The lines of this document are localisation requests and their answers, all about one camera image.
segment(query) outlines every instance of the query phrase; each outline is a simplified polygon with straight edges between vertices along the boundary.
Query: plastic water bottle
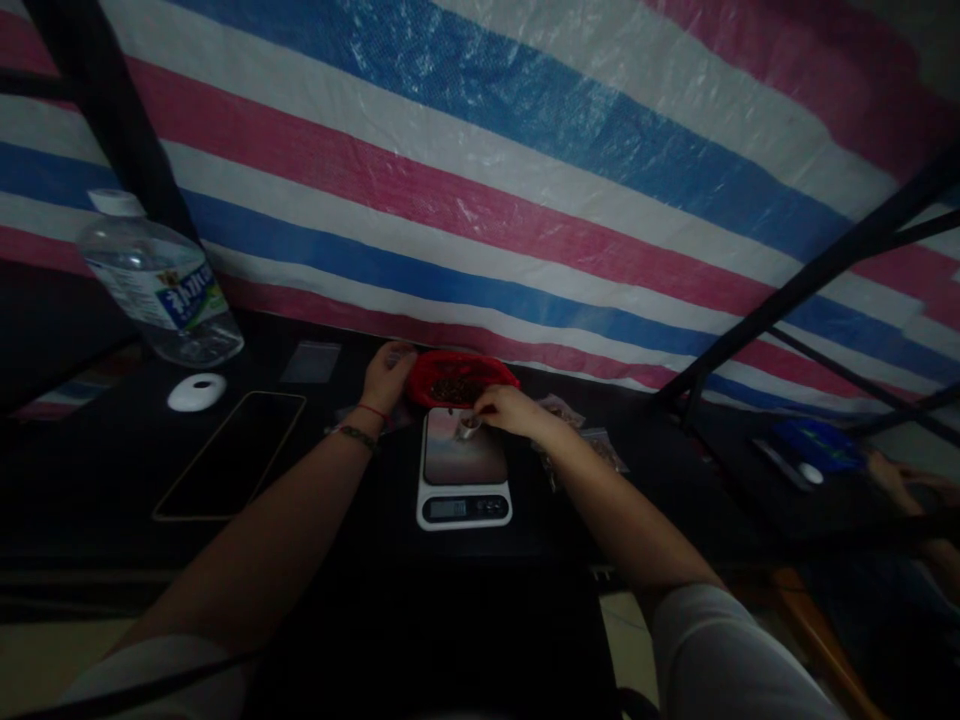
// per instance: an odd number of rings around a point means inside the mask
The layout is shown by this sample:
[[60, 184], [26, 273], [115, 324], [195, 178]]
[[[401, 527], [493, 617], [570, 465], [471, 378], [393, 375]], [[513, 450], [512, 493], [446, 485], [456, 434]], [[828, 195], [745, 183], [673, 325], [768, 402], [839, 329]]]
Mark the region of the plastic water bottle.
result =
[[157, 354], [179, 365], [211, 368], [240, 352], [243, 335], [203, 250], [147, 220], [131, 193], [89, 194], [107, 217], [87, 226], [77, 247]]

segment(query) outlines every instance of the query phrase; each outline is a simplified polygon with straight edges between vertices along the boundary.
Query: bottle label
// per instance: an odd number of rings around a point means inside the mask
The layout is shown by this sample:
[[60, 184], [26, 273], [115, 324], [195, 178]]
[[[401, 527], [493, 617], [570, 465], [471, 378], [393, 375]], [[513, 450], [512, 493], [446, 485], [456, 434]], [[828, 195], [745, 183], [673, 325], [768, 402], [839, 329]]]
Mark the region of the bottle label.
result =
[[188, 330], [228, 310], [210, 263], [200, 260], [158, 272], [138, 272], [87, 260], [124, 312], [167, 330]]

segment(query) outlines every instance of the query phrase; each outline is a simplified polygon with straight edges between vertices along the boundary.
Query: bottle cap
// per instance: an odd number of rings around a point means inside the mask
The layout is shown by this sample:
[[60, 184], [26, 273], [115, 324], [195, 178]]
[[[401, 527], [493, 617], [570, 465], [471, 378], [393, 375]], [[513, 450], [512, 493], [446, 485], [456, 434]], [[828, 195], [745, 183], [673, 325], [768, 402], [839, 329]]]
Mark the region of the bottle cap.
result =
[[147, 212], [137, 196], [123, 190], [89, 190], [93, 206], [104, 215], [114, 217], [146, 217]]

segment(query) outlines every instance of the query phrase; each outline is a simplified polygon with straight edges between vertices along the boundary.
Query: small metal cup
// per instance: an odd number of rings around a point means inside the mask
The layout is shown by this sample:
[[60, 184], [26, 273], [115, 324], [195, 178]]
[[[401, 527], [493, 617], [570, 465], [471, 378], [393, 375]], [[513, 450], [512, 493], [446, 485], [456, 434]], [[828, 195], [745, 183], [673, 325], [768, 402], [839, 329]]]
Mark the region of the small metal cup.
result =
[[477, 430], [483, 424], [483, 420], [473, 410], [461, 410], [460, 421], [457, 423], [457, 431], [454, 438], [461, 441], [470, 440], [477, 434]]

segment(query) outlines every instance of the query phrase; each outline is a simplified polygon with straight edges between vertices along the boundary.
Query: tiled floor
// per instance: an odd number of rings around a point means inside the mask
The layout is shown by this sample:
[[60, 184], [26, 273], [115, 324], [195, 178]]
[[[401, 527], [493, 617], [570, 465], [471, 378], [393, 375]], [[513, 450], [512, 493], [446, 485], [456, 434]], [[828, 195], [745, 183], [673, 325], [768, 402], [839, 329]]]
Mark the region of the tiled floor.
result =
[[0, 625], [0, 717], [53, 702], [132, 622]]
[[653, 645], [643, 614], [629, 592], [600, 599], [617, 687], [628, 687], [659, 706]]

